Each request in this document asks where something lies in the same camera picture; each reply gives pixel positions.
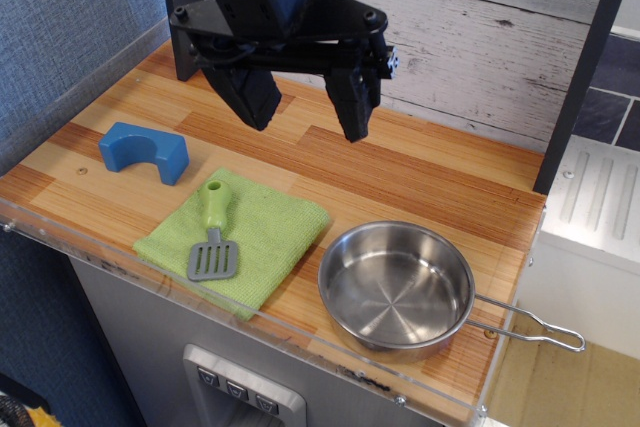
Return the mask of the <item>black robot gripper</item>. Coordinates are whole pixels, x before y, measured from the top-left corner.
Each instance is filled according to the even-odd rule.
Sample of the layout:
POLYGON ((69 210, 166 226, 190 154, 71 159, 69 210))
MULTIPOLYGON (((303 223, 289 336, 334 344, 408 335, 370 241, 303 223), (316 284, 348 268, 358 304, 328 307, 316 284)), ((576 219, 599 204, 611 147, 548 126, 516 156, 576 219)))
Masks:
POLYGON ((281 101, 267 71, 311 73, 326 75, 346 139, 360 141, 381 102, 380 79, 399 63, 384 40, 386 14, 356 0, 200 0, 176 7, 170 23, 187 34, 213 90, 258 131, 281 101))

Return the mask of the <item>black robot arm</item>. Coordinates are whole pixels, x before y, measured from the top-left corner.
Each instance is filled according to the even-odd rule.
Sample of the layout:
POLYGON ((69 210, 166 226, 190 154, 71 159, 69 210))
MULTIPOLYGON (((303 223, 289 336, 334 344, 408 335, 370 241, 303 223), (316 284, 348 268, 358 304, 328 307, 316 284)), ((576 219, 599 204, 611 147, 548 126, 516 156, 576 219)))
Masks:
POLYGON ((258 131, 281 102, 274 73, 302 73, 323 77, 346 139, 362 140, 398 66, 386 14, 356 0, 199 0, 175 7, 170 23, 212 89, 258 131))

